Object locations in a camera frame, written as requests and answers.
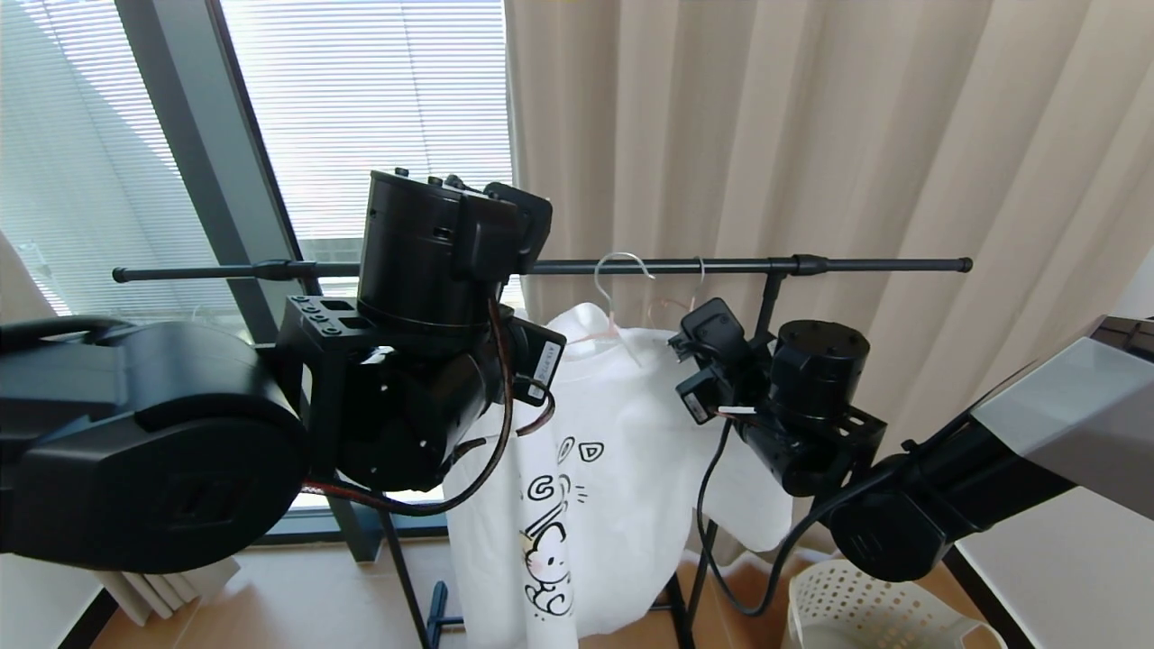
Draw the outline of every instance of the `garment rack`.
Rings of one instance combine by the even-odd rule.
[[[896,273],[896,271],[946,271],[968,273],[973,268],[969,258],[959,259],[827,259],[818,255],[797,254],[788,258],[749,258],[749,259],[647,259],[645,269],[653,275],[765,275],[762,289],[762,305],[757,313],[757,324],[754,336],[769,335],[770,319],[777,304],[781,282],[789,276],[820,275],[824,273]],[[530,275],[593,275],[598,260],[548,260],[533,264]],[[600,263],[604,275],[640,275],[642,267],[636,261],[608,260]],[[187,279],[187,278],[257,278],[270,281],[304,279],[306,284],[316,285],[320,277],[358,277],[360,266],[357,263],[325,263],[315,261],[272,260],[253,266],[220,266],[213,268],[173,268],[130,270],[117,268],[112,271],[114,281],[135,282],[145,279]],[[444,582],[437,582],[433,589],[433,600],[429,614],[421,612],[420,603],[413,590],[412,579],[405,562],[400,539],[391,515],[381,514],[389,552],[397,566],[397,575],[405,594],[409,612],[413,618],[421,649],[439,649],[441,633],[444,627],[462,626],[462,617],[444,614],[449,589]],[[435,536],[441,536],[442,529]],[[700,604],[702,590],[705,585],[707,562],[705,557],[713,550],[717,540],[718,525],[710,521],[702,538],[702,555],[694,574],[694,585],[689,602],[682,596],[681,584],[676,573],[670,576],[665,587],[666,602],[654,604],[651,611],[667,610],[674,625],[679,649],[696,649],[694,643],[694,618]],[[448,536],[448,529],[443,529]]]

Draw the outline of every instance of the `robotic arm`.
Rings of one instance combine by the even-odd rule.
[[[473,493],[487,472],[440,506],[379,495],[440,484],[493,403],[549,398],[564,338],[496,297],[537,260],[552,208],[402,172],[373,173],[358,298],[291,299],[275,345],[185,322],[0,329],[0,551],[172,573],[246,547],[302,484],[410,514]],[[850,405],[869,353],[860,333],[795,321],[747,341],[714,299],[669,344],[698,365],[677,387],[690,415],[734,419],[879,579],[922,576],[957,539],[1074,484],[1154,517],[1154,323],[1095,323],[876,464],[885,423]]]

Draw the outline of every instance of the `window blind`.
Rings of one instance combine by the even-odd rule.
[[[368,172],[510,182],[501,0],[223,0],[307,259],[359,261]],[[322,282],[354,294],[355,281]],[[504,301],[523,306],[519,282]]]
[[[113,0],[5,0],[0,229],[58,313],[242,329],[223,281],[112,282],[213,266]]]

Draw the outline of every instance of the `brown floor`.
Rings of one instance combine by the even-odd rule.
[[[422,606],[433,596],[437,580],[449,584],[448,613],[459,614],[454,596],[454,575],[445,542],[405,543],[405,559]],[[117,612],[92,644],[93,649],[314,649],[317,647],[411,649],[418,647],[404,595],[388,552],[376,564],[354,564],[343,545],[261,549],[238,557],[241,572],[211,602],[190,604],[174,617],[153,618],[144,627]],[[787,574],[805,567],[792,561]],[[682,589],[689,596],[694,566],[679,568]],[[729,582],[744,602],[756,602],[765,575],[745,568]],[[965,591],[938,566],[920,582],[944,602],[969,617],[980,618]],[[733,610],[706,583],[694,625],[698,649],[777,648],[785,629],[786,598],[774,598],[760,618],[745,618]],[[651,612],[612,635],[582,640],[583,649],[658,649],[677,646],[667,612]],[[465,634],[448,631],[443,649],[464,649]],[[968,649],[995,647],[984,637],[967,639]]]

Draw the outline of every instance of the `perforated basket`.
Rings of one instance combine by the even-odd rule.
[[[962,649],[962,637],[990,628],[914,583],[876,580],[837,559],[789,582],[786,649]],[[998,643],[1005,642],[990,628]]]

